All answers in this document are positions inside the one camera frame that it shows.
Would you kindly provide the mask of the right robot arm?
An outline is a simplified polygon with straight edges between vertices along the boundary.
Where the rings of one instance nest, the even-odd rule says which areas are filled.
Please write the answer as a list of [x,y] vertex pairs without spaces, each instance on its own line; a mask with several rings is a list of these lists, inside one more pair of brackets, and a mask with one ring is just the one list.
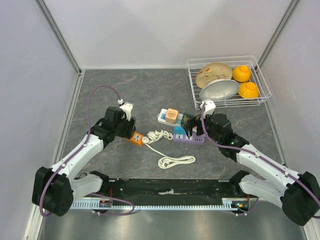
[[262,198],[281,208],[299,226],[304,226],[311,219],[319,219],[320,186],[317,178],[308,171],[299,173],[289,169],[258,151],[234,133],[225,114],[200,114],[187,120],[182,127],[187,136],[191,136],[196,128],[196,134],[205,135],[222,155],[263,178],[259,180],[249,173],[238,173],[238,179],[229,184],[233,196],[240,197],[245,193]]

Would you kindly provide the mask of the blue cube socket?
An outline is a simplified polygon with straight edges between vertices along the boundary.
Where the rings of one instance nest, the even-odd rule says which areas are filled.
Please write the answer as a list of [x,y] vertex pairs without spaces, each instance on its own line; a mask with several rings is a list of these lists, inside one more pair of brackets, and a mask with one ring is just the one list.
[[186,136],[186,132],[181,126],[175,126],[173,128],[174,139],[183,139],[185,136]]

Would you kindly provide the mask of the beige cube socket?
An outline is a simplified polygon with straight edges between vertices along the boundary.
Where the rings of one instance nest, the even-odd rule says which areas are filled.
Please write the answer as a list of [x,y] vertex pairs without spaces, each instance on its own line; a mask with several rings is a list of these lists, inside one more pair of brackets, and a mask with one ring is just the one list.
[[179,112],[176,109],[168,108],[165,114],[165,122],[175,125],[177,123]]

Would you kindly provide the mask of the purple power strip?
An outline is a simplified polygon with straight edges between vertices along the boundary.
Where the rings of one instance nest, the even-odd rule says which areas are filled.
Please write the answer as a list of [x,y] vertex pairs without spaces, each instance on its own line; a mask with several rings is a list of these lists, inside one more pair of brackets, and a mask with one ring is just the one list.
[[205,135],[196,135],[195,132],[190,137],[185,134],[174,134],[172,140],[176,143],[203,145],[205,143]]

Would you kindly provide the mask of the white multicolour power strip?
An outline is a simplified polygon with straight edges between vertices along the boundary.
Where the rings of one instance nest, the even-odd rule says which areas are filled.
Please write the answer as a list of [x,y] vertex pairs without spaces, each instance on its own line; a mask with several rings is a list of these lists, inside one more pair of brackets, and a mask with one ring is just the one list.
[[160,124],[170,126],[170,127],[179,127],[182,122],[183,115],[178,112],[176,109],[168,108],[162,109],[157,116],[157,121]]

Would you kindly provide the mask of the orange power strip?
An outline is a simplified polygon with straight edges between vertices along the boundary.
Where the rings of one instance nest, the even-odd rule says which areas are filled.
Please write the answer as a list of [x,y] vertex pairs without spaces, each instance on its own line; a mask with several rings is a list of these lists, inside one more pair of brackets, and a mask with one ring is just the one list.
[[143,135],[138,133],[138,132],[134,132],[131,138],[124,138],[125,140],[134,143],[138,146],[142,146],[143,145]]

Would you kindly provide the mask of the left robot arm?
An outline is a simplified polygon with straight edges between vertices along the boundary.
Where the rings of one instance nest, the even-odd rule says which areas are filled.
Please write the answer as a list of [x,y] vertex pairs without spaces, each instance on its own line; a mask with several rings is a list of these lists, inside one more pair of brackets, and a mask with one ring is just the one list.
[[35,173],[31,201],[40,211],[63,216],[72,204],[90,194],[106,196],[110,185],[105,175],[92,172],[77,178],[80,170],[116,137],[131,139],[136,131],[132,117],[133,104],[107,108],[103,118],[93,125],[82,141],[62,160],[49,168],[40,167]]

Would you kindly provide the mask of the dark green cube socket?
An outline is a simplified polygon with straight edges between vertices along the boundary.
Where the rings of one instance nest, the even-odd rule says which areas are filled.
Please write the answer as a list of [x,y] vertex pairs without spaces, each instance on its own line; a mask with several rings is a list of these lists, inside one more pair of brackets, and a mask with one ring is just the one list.
[[188,122],[188,120],[194,118],[195,116],[189,113],[184,113],[181,118],[181,125],[184,125]]

